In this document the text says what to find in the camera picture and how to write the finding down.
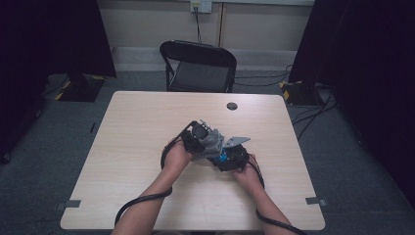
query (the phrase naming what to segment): black cable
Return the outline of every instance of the black cable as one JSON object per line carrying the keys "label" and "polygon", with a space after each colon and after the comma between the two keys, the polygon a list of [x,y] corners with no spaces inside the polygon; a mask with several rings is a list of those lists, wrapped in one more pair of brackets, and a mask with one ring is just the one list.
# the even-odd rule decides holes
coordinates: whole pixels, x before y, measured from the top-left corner
{"label": "black cable", "polygon": [[[164,168],[164,160],[165,157],[167,156],[168,152],[170,151],[170,149],[178,142],[178,138],[180,137],[180,135],[178,135],[176,138],[174,138],[170,143],[168,143],[167,146],[164,147],[164,150],[162,151],[161,154],[161,169]],[[163,192],[163,193],[159,193],[159,194],[152,194],[152,195],[146,195],[143,197],[138,197],[136,199],[133,199],[131,201],[129,201],[128,203],[126,203],[124,206],[122,206],[122,208],[118,211],[118,213],[116,214],[115,217],[115,224],[116,225],[119,221],[119,219],[121,218],[122,214],[125,212],[125,210],[127,210],[129,207],[135,205],[135,204],[139,204],[139,203],[143,203],[143,202],[147,202],[147,201],[151,201],[151,200],[155,200],[155,199],[160,199],[160,198],[165,198],[167,196],[170,196],[170,194],[173,192],[173,188],[169,188],[167,191]]]}
{"label": "black cable", "polygon": [[62,87],[67,80],[68,80],[68,74],[65,77],[65,79],[58,86],[56,86],[55,88],[53,88],[49,91],[46,91],[45,93],[41,94],[41,96],[46,96],[46,95],[49,95],[50,93],[56,91],[58,88]]}
{"label": "black cable", "polygon": [[[254,170],[256,171],[256,174],[258,175],[260,184],[262,185],[263,188],[265,188],[265,183],[264,183],[263,178],[262,178],[262,173],[260,172],[260,169],[259,169],[259,164],[257,163],[257,161],[254,157],[253,157],[253,159],[256,163],[256,166],[254,164],[252,164],[251,162],[248,162],[248,164],[251,165],[254,168]],[[269,223],[269,224],[272,224],[272,225],[275,225],[275,226],[278,226],[278,227],[285,228],[285,229],[290,230],[292,232],[295,232],[299,235],[306,235],[303,231],[301,231],[300,229],[294,227],[293,225],[283,223],[281,221],[263,216],[262,214],[259,213],[258,209],[256,209],[256,217],[259,220],[263,221],[263,222],[266,222],[266,223]]]}
{"label": "black cable", "polygon": [[136,198],[136,199],[133,199],[133,200],[129,201],[124,206],[122,206],[122,208],[116,214],[114,225],[116,225],[118,223],[118,221],[121,218],[124,211],[127,210],[129,207],[131,207],[135,204],[147,202],[147,201],[150,201],[150,200],[165,198],[165,197],[169,196],[172,192],[173,192],[173,188],[170,188],[170,189],[168,189],[167,191],[165,191],[163,193],[147,195],[147,196],[139,197],[139,198]]}
{"label": "black cable", "polygon": [[290,74],[288,71],[289,67],[292,67],[293,65],[286,66],[286,72],[284,74],[280,75],[257,75],[257,76],[235,76],[236,79],[243,79],[243,78],[269,78],[269,77],[280,77],[280,76],[286,76]]}
{"label": "black cable", "polygon": [[[337,107],[337,103],[335,103],[333,106],[331,106],[330,108],[327,108],[326,110],[324,110],[322,113],[325,113],[325,112],[327,112],[327,111],[329,111],[329,110],[332,110],[333,108],[335,108],[335,107]],[[299,120],[296,120],[296,121],[294,121],[293,123],[292,123],[292,125],[295,125],[295,124],[297,124],[297,123],[299,123],[299,122],[302,122],[302,121],[304,121],[304,120],[307,120],[307,119],[309,119],[309,118],[313,118],[315,115],[319,115],[319,114],[313,114],[313,115],[310,115],[310,116],[307,116],[307,117],[303,117],[303,118],[301,118],[301,119],[299,119]]]}
{"label": "black cable", "polygon": [[267,75],[265,75],[265,76],[239,76],[239,77],[237,76],[237,77],[235,77],[235,78],[242,79],[242,78],[268,78],[268,77],[280,77],[280,76],[284,76],[283,78],[281,78],[280,80],[278,80],[276,82],[272,82],[272,83],[269,83],[269,84],[260,84],[260,85],[249,85],[249,84],[243,84],[243,83],[238,83],[238,82],[235,82],[234,84],[235,85],[242,85],[242,86],[271,86],[271,85],[275,85],[275,84],[278,84],[281,81],[283,81],[287,77],[287,75],[290,74],[290,72],[288,71],[288,68],[291,67],[291,66],[292,65],[286,66],[286,72],[284,74],[280,74],[280,75],[271,75],[271,76],[267,76]]}
{"label": "black cable", "polygon": [[199,29],[199,8],[194,7],[193,10],[195,11],[196,24],[198,25],[198,42],[202,44],[201,30]]}
{"label": "black cable", "polygon": [[279,226],[279,227],[285,228],[285,229],[290,230],[292,232],[295,232],[295,233],[297,233],[299,235],[306,235],[306,233],[304,233],[300,229],[298,229],[298,228],[296,228],[296,227],[294,227],[294,226],[292,226],[290,224],[283,223],[281,221],[278,221],[278,220],[275,220],[275,219],[271,219],[271,218],[267,218],[267,217],[263,216],[262,214],[259,213],[258,209],[256,209],[256,217],[259,218],[259,220],[262,220],[263,222],[266,222],[266,223],[269,223],[269,224],[272,224],[272,225],[275,225],[275,226]]}
{"label": "black cable", "polygon": [[325,112],[324,111],[324,109],[326,108],[326,106],[329,104],[329,102],[330,102],[330,98],[332,98],[332,95],[333,95],[333,91],[332,92],[330,92],[330,95],[329,95],[329,97],[327,98],[327,100],[326,100],[326,102],[323,104],[323,106],[321,107],[321,109],[316,113],[316,114],[314,114],[314,115],[312,115],[311,116],[311,120],[305,125],[305,127],[302,129],[302,131],[300,132],[300,134],[299,134],[299,136],[297,137],[297,140],[299,141],[300,139],[301,139],[301,137],[302,137],[302,135],[304,134],[304,132],[308,129],[308,127],[311,125],[311,123],[315,120],[315,118],[317,118],[317,116],[318,115],[320,115],[320,114],[322,114],[323,112]]}
{"label": "black cable", "polygon": [[296,117],[291,122],[296,122],[297,118],[299,118],[301,115],[304,115],[304,114],[306,114],[308,112],[316,111],[318,109],[320,109],[320,108],[319,107],[317,107],[317,108],[311,108],[311,109],[309,109],[307,111],[301,112],[301,113],[297,114]]}

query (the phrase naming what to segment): light wooden tabletop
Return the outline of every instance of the light wooden tabletop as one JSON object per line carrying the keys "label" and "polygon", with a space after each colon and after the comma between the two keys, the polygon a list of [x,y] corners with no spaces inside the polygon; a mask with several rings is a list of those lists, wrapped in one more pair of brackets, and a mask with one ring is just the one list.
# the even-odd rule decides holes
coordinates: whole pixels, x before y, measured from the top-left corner
{"label": "light wooden tabletop", "polygon": [[[234,102],[238,109],[230,111]],[[118,210],[161,170],[161,151],[190,121],[203,119],[227,141],[244,143],[265,189],[290,222],[303,230],[325,226],[285,103],[277,95],[118,91],[114,94],[70,197],[64,229],[113,229]],[[156,230],[260,230],[255,207],[230,172],[208,160],[191,162],[164,200]]]}

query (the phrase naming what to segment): folding chair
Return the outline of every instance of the folding chair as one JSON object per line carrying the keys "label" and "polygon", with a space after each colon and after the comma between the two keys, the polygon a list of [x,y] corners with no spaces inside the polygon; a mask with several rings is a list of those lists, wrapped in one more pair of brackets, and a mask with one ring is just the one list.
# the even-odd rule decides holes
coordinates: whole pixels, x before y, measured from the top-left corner
{"label": "folding chair", "polygon": [[[167,91],[232,92],[237,61],[229,51],[212,45],[171,40],[161,45],[160,52],[165,61]],[[170,61],[179,62],[176,70]]]}

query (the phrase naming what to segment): gray carpet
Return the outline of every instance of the gray carpet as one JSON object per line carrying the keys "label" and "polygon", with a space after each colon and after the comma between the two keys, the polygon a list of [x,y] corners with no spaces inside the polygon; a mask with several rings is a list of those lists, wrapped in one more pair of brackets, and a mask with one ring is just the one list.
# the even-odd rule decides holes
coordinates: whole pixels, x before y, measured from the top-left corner
{"label": "gray carpet", "polygon": [[[282,71],[238,71],[237,76]],[[51,77],[46,90],[65,79]],[[237,83],[269,84],[279,78],[238,78]],[[0,234],[109,234],[65,231],[56,204],[69,199],[106,108],[117,90],[164,91],[163,71],[121,71],[108,79],[95,103],[55,102],[46,96],[41,117],[0,165]],[[277,85],[236,84],[234,93],[280,94]],[[322,90],[323,99],[329,90]],[[328,107],[335,104],[332,98]],[[288,107],[292,119],[316,111]],[[295,125],[296,134],[306,121]],[[358,143],[351,123],[338,108],[319,115],[305,130],[300,147],[323,207],[326,228],[307,234],[415,234],[415,213],[381,165]]]}

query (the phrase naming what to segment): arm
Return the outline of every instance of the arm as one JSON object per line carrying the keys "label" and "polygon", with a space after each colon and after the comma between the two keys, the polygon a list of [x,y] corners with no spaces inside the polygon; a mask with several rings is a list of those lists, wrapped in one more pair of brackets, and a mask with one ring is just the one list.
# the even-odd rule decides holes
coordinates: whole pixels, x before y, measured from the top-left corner
{"label": "arm", "polygon": [[[253,158],[254,155],[251,155],[250,162],[255,165],[256,162]],[[259,177],[256,171],[250,164],[247,164],[245,166],[244,171],[240,172],[235,170],[233,174],[236,180],[251,196],[260,214],[262,214],[265,217],[272,218],[291,225],[290,221],[284,216],[284,214],[280,211],[280,209],[274,204],[274,202],[265,192],[264,188],[259,182]],[[264,222],[262,222],[262,227],[264,234],[295,234],[285,228]]]}
{"label": "arm", "polygon": [[[167,191],[191,159],[192,155],[186,152],[183,142],[176,143],[165,157],[164,168],[159,176],[140,197]],[[116,224],[112,234],[151,234],[163,201],[164,198],[131,206]]]}

